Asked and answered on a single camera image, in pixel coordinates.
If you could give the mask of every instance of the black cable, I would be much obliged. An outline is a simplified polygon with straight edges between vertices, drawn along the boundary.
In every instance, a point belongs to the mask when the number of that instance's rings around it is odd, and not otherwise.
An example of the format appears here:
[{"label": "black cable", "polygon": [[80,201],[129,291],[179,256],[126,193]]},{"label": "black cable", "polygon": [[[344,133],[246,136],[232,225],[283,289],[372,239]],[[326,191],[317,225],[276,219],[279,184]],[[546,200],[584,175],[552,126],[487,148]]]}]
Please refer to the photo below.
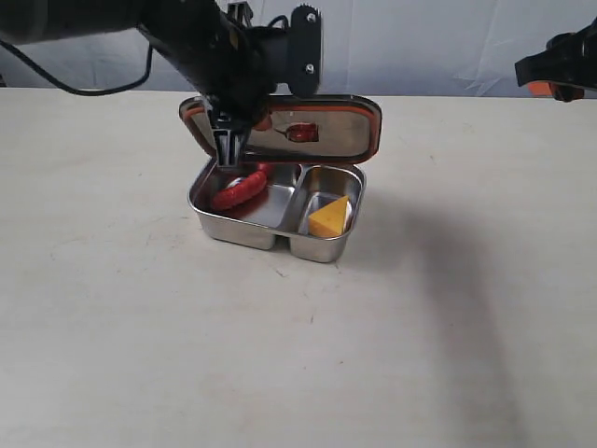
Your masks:
[{"label": "black cable", "polygon": [[290,23],[288,22],[288,18],[286,16],[278,16],[274,17],[270,23],[268,23],[268,28],[272,28],[278,22],[282,23],[282,28],[287,30],[290,27]]},{"label": "black cable", "polygon": [[0,47],[4,48],[9,53],[16,56],[22,63],[25,63],[34,72],[36,72],[38,75],[40,75],[42,78],[44,78],[46,81],[50,82],[57,88],[78,96],[112,95],[114,93],[121,93],[122,91],[129,91],[131,89],[134,89],[135,87],[139,87],[149,79],[149,75],[151,74],[151,64],[153,62],[153,47],[149,46],[147,48],[146,72],[142,77],[132,82],[131,84],[126,84],[124,86],[115,87],[112,89],[105,89],[103,91],[83,91],[80,89],[75,89],[67,84],[64,84],[62,81],[60,81],[59,79],[48,73],[46,70],[44,70],[41,66],[39,66],[39,64],[37,64],[25,53],[17,49],[15,46],[3,41],[2,39],[0,39]]}]

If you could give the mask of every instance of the white backdrop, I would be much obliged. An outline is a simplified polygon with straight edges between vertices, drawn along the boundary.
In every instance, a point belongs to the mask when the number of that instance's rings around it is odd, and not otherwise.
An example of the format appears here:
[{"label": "white backdrop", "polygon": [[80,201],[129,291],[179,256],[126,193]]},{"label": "white backdrop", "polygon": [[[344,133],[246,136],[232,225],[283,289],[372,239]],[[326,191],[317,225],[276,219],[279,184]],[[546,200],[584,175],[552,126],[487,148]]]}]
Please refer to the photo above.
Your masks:
[{"label": "white backdrop", "polygon": [[[325,20],[322,91],[358,94],[525,96],[514,62],[597,16],[594,0],[312,1]],[[250,3],[255,23],[263,23],[298,2]],[[130,31],[24,49],[79,88],[106,88],[141,76],[146,42]],[[0,73],[9,86],[48,85],[5,52]],[[145,89],[191,90],[161,58]]]}]

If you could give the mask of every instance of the stainless steel lunch box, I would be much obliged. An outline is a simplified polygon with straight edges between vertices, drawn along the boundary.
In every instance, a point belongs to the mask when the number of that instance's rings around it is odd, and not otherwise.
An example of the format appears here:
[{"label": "stainless steel lunch box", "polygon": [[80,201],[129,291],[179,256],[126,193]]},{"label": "stainless steel lunch box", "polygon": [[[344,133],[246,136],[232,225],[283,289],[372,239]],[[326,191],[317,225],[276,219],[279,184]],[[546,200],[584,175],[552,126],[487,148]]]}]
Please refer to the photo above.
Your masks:
[{"label": "stainless steel lunch box", "polygon": [[[248,164],[244,169],[249,174],[254,166]],[[273,248],[277,238],[287,238],[292,255],[322,263],[341,256],[365,192],[366,178],[359,168],[276,164],[268,186],[256,198],[227,212],[211,211],[211,198],[242,178],[243,175],[230,176],[217,170],[211,159],[191,187],[188,203],[209,236],[263,250]],[[349,197],[345,233],[336,238],[311,236],[309,215],[342,196]]]}]

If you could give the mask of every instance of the cheese wedge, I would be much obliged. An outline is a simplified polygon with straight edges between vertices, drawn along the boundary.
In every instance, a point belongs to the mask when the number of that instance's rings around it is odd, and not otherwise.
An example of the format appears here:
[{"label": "cheese wedge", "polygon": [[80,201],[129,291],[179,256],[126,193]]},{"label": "cheese wedge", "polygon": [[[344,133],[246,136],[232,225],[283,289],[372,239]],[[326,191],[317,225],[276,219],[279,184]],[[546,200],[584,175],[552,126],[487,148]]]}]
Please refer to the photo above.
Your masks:
[{"label": "cheese wedge", "polygon": [[334,238],[344,233],[348,196],[344,196],[309,215],[309,234]]}]

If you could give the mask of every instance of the table surface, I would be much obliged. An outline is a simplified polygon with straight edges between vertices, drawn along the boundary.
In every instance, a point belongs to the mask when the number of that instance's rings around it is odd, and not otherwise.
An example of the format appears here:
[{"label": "table surface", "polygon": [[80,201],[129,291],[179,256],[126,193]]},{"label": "table surface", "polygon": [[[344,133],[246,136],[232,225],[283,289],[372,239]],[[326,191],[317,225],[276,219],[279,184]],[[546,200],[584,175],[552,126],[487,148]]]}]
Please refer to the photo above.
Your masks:
[{"label": "table surface", "polygon": [[2,447],[597,446],[597,102],[373,98],[320,265],[201,231],[187,97],[0,90]]}]

